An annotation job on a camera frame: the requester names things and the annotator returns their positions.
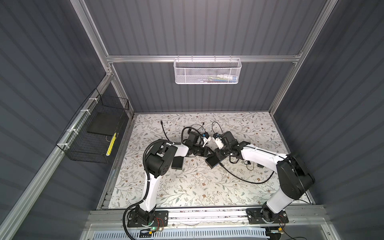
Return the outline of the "black network switch box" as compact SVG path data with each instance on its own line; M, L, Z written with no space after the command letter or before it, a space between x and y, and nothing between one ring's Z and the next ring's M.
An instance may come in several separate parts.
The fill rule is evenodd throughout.
M223 161L223 158L218 157L216 154L211 154L209 155L206 159L205 162L207 165L213 169L215 166L217 166L219 163Z

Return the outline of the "black power adapter with cable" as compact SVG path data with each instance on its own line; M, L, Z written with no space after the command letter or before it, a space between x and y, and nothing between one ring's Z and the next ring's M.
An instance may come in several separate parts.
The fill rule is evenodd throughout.
M255 163L254 162L250 162L250 161L243 161L244 165L246 166L246 168L249 170L249 171L253 171L255 169Z

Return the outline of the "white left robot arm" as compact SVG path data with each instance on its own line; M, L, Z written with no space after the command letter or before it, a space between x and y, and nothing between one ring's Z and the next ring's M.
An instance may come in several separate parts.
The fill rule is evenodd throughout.
M181 142L171 141L168 137L150 143L143 154L143 167L146 173L142 199L127 207L123 213L123 228L130 240L134 237L128 231L128 213L134 213L138 222L150 226L155 218L156 198L163 176L170 169L173 161L183 162L192 154L207 157L213 151L207 147L211 140L208 132L200 133L193 127L185 127L181 131Z

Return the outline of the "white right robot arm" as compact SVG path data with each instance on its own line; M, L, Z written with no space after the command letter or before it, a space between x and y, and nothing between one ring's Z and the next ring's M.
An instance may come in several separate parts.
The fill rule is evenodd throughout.
M222 161L227 157L254 162L272 170L278 175L280 187L267 200L260 214L266 223L273 223L283 213L285 207L301 196L315 183L306 165L292 155L279 154L261 149L249 142L238 142L231 132L214 134L218 146L214 155L206 159L211 168L223 167Z

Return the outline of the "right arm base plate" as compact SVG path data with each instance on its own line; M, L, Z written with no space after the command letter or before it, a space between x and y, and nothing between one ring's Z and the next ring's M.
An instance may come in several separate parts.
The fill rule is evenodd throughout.
M284 210L278 214L265 208L248 208L246 214L250 224L287 224L289 218Z

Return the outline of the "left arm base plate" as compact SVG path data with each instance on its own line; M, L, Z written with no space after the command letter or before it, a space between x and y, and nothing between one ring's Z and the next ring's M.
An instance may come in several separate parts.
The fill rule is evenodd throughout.
M168 225L168 211L136 211L132 210L127 216L127 227L166 227Z

